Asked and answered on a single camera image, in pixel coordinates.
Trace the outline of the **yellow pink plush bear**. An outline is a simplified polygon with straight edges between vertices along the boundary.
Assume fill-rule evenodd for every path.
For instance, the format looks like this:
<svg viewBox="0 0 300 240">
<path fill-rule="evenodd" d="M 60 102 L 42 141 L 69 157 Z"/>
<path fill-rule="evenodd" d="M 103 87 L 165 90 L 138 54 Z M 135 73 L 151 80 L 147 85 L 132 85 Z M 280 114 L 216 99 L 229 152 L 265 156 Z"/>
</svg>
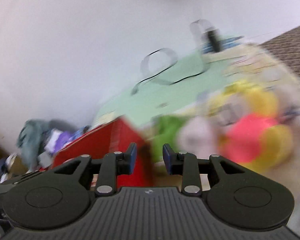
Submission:
<svg viewBox="0 0 300 240">
<path fill-rule="evenodd" d="M 211 97 L 207 114 L 218 126 L 220 154 L 263 172 L 293 152 L 289 126 L 279 121 L 279 99 L 271 90 L 239 80 Z"/>
</svg>

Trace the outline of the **red storage box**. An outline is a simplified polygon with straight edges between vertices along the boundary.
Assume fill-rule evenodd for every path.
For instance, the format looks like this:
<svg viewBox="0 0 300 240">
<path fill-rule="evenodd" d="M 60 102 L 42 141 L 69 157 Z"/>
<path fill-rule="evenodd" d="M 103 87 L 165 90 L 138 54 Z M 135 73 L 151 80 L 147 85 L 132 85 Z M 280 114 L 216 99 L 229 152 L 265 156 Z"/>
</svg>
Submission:
<svg viewBox="0 0 300 240">
<path fill-rule="evenodd" d="M 134 172 L 130 176 L 118 176 L 117 186 L 153 186 L 153 164 L 149 143 L 123 117 L 98 126 L 65 146 L 65 148 L 56 153 L 52 167 L 57 167 L 65 161 L 82 154 L 88 154 L 93 159 L 99 159 L 107 153 L 124 152 L 132 142 L 137 145 Z"/>
</svg>

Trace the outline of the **white plush rabbit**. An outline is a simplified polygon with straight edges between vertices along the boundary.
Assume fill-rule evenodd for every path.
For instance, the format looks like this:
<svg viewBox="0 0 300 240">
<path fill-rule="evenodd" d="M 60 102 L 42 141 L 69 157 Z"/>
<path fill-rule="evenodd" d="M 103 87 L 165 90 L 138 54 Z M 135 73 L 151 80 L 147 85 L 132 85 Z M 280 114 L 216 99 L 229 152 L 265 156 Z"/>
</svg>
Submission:
<svg viewBox="0 0 300 240">
<path fill-rule="evenodd" d="M 199 159 L 208 159 L 212 154 L 222 154 L 220 139 L 223 132 L 216 120 L 198 115 L 179 129 L 176 145 L 179 151 L 192 153 Z"/>
</svg>

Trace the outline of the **green plush toy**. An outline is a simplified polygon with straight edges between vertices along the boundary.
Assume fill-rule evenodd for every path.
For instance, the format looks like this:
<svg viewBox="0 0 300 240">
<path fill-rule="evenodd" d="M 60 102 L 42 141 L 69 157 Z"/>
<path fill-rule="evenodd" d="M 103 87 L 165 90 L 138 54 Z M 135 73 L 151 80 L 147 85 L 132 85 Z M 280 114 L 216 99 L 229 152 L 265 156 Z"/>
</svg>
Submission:
<svg viewBox="0 0 300 240">
<path fill-rule="evenodd" d="M 161 115 L 154 119 L 154 136 L 151 140 L 151 154 L 154 163 L 163 161 L 162 147 L 164 144 L 169 144 L 174 150 L 178 149 L 177 134 L 189 119 L 189 116 L 182 115 Z"/>
</svg>

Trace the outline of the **pile of clothes and bags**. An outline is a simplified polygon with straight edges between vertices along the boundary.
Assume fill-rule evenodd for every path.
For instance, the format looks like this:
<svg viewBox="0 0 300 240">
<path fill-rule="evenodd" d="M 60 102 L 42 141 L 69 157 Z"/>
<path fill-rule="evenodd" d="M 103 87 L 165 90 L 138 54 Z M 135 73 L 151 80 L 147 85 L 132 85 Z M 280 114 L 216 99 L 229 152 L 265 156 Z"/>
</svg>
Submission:
<svg viewBox="0 0 300 240">
<path fill-rule="evenodd" d="M 17 138 L 16 146 L 19 152 L 0 159 L 0 182 L 33 172 L 38 168 L 49 167 L 57 152 L 89 129 L 89 125 L 77 128 L 58 119 L 27 120 Z"/>
</svg>

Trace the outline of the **cartoon bear bed sheet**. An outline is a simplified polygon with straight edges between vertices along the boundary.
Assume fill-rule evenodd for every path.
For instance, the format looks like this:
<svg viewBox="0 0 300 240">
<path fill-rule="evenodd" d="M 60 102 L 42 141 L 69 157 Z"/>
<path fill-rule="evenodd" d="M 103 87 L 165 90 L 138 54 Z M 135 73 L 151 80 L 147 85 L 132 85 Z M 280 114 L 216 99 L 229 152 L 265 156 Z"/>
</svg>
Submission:
<svg viewBox="0 0 300 240">
<path fill-rule="evenodd" d="M 157 116 L 209 118 L 211 97 L 236 81 L 257 83 L 274 92 L 266 78 L 266 71 L 273 66 L 267 51 L 254 44 L 240 44 L 219 56 L 192 54 L 176 61 L 161 79 L 149 79 L 109 100 L 98 111 L 93 126 L 122 116 L 152 140 Z"/>
</svg>

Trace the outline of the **white power strip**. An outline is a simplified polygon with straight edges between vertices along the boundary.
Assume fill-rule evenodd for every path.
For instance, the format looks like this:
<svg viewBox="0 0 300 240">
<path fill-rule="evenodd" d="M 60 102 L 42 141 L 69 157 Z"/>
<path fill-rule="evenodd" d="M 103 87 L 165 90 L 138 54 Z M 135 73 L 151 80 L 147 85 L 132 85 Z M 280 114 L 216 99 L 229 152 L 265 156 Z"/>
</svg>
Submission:
<svg viewBox="0 0 300 240">
<path fill-rule="evenodd" d="M 239 46 L 242 42 L 241 40 L 244 38 L 244 36 L 234 36 L 230 38 L 223 39 L 219 42 L 221 51 L 230 49 L 236 46 Z M 211 43 L 206 43 L 202 46 L 202 53 L 215 53 L 216 51 L 213 49 Z"/>
</svg>

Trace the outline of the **white plush with plaid bow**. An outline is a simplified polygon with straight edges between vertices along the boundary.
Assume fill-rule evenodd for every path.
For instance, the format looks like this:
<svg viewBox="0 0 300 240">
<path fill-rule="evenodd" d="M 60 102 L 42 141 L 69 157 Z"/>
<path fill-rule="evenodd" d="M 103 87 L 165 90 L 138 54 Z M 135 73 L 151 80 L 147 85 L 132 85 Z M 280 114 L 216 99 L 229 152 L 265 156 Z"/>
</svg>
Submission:
<svg viewBox="0 0 300 240">
<path fill-rule="evenodd" d="M 275 66 L 266 71 L 274 92 L 279 98 L 279 120 L 288 125 L 293 135 L 292 153 L 266 176 L 286 186 L 295 197 L 300 196 L 300 78 L 289 66 L 267 49 Z"/>
</svg>

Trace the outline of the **black power adapter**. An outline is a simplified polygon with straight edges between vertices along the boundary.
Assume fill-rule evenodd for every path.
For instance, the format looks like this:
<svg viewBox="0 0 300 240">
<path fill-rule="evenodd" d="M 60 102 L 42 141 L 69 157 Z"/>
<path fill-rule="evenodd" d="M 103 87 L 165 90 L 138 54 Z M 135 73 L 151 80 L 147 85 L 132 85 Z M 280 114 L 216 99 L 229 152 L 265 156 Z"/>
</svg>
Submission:
<svg viewBox="0 0 300 240">
<path fill-rule="evenodd" d="M 218 38 L 217 30 L 213 28 L 209 28 L 207 30 L 207 38 L 211 44 L 211 47 L 215 53 L 219 53 L 222 51 L 221 43 Z"/>
</svg>

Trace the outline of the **brown patterned mattress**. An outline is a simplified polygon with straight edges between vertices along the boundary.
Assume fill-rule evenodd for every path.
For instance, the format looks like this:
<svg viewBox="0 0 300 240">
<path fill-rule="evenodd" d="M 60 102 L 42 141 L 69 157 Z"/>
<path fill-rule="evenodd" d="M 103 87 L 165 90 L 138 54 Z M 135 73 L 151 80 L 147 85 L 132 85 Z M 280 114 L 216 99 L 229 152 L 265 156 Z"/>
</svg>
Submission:
<svg viewBox="0 0 300 240">
<path fill-rule="evenodd" d="M 300 78 L 300 26 L 264 42 L 262 47 L 284 62 Z"/>
</svg>

